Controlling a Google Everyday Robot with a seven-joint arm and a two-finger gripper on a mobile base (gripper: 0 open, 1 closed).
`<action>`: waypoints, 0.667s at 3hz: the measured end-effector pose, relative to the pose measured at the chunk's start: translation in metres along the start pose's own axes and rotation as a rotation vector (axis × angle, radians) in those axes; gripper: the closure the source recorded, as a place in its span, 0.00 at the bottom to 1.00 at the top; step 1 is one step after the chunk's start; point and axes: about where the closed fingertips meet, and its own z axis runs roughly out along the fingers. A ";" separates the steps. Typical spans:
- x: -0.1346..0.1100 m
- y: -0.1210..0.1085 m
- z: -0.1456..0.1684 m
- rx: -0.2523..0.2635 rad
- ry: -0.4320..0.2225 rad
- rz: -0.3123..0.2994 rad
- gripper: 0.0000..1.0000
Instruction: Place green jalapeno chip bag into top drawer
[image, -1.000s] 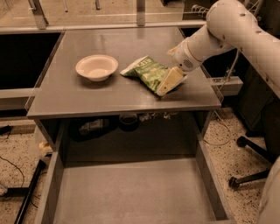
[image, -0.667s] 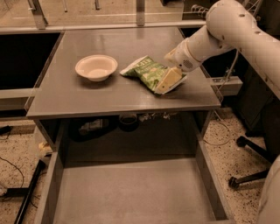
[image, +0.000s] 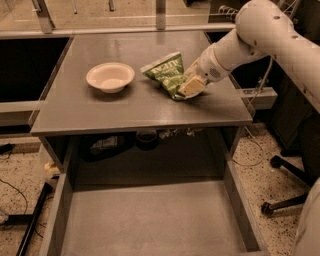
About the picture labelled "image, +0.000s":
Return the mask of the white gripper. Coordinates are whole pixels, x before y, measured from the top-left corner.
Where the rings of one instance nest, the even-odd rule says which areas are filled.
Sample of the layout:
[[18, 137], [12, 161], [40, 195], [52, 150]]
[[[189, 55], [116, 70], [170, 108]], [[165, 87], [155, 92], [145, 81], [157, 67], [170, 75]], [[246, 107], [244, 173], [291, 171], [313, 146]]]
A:
[[215, 49], [215, 44], [209, 46], [185, 70], [187, 82], [178, 89], [180, 95], [185, 98], [194, 97], [204, 91], [208, 83], [218, 82], [230, 74], [230, 71], [219, 63]]

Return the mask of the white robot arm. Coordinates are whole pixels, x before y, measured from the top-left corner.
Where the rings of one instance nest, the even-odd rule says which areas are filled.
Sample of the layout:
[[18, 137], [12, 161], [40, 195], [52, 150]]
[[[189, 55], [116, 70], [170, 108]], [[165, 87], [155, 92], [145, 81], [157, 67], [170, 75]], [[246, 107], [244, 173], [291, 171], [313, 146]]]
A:
[[[235, 28], [202, 52], [185, 71], [187, 77], [217, 82], [235, 68], [268, 55], [318, 109], [320, 47], [299, 35], [290, 18], [271, 0], [250, 0], [232, 19]], [[293, 256], [320, 256], [319, 177], [311, 182], [306, 196]]]

